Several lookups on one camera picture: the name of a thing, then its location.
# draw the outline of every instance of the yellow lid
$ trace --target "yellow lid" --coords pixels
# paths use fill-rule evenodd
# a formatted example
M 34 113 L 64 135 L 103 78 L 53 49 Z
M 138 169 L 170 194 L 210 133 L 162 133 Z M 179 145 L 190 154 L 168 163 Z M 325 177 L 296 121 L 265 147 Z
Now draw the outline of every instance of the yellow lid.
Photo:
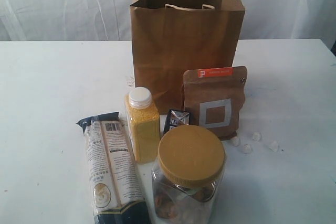
M 171 182 L 187 188 L 211 184 L 225 163 L 224 147 L 218 137 L 195 125 L 168 131 L 160 141 L 157 156 L 163 174 Z

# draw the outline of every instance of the small package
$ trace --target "small package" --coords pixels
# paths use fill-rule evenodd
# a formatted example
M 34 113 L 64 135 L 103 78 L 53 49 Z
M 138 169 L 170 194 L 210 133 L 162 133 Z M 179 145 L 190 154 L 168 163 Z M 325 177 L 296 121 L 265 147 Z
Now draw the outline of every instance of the small package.
M 164 124 L 163 134 L 166 134 L 172 128 L 188 125 L 189 124 L 189 112 L 180 110 L 169 110 L 166 122 Z
M 119 113 L 80 120 L 95 224 L 151 224 Z
M 205 127 L 224 140 L 236 136 L 246 79 L 246 67 L 184 72 L 184 110 L 191 114 L 190 124 Z

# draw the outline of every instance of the white bottle cap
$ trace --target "white bottle cap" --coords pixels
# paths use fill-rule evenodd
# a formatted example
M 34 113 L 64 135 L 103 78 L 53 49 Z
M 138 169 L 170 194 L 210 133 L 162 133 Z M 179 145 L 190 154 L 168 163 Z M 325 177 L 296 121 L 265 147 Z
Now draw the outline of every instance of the white bottle cap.
M 152 94 L 147 88 L 138 87 L 129 94 L 130 105 L 135 109 L 145 109 L 152 103 Z

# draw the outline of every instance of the brown paper bag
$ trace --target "brown paper bag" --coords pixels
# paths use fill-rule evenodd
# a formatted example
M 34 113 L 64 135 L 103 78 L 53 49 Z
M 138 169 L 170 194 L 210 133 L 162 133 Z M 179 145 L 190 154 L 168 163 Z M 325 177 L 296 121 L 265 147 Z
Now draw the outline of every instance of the brown paper bag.
M 230 67 L 244 18 L 240 0 L 133 0 L 130 6 L 136 87 L 159 112 L 181 108 L 183 73 Z
M 190 124 L 205 127 L 223 139 L 236 136 L 246 79 L 246 67 L 186 71 L 184 110 L 190 112 Z

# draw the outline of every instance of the yellow granules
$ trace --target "yellow granules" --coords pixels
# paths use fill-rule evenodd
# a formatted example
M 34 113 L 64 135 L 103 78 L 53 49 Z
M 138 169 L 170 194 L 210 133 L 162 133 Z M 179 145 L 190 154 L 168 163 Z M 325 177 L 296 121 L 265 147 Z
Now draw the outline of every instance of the yellow granules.
M 136 109 L 130 105 L 129 95 L 126 95 L 125 106 L 135 161 L 154 161 L 160 142 L 160 115 L 154 102 L 145 109 Z

